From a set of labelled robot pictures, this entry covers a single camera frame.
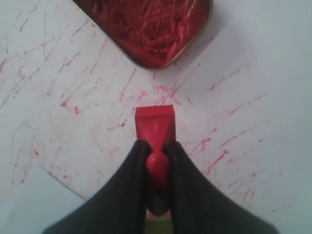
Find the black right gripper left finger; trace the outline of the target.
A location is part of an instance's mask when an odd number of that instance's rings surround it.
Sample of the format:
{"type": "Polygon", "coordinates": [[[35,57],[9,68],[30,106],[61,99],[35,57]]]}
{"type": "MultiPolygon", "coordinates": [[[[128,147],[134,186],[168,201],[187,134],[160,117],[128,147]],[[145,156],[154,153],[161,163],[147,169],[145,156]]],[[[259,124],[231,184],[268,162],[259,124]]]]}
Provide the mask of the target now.
{"type": "Polygon", "coordinates": [[[45,234],[142,234],[147,208],[145,162],[151,147],[137,140],[109,181],[45,234]]]}

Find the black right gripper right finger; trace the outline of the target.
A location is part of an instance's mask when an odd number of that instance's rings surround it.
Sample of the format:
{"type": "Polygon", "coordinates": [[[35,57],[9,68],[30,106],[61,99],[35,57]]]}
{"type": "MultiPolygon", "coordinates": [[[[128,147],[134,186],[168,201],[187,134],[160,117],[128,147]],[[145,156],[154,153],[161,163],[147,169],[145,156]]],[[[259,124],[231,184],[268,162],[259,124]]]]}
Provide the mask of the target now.
{"type": "Polygon", "coordinates": [[[179,142],[164,148],[170,159],[171,216],[175,234],[276,234],[274,225],[243,209],[194,165],[179,142]]]}

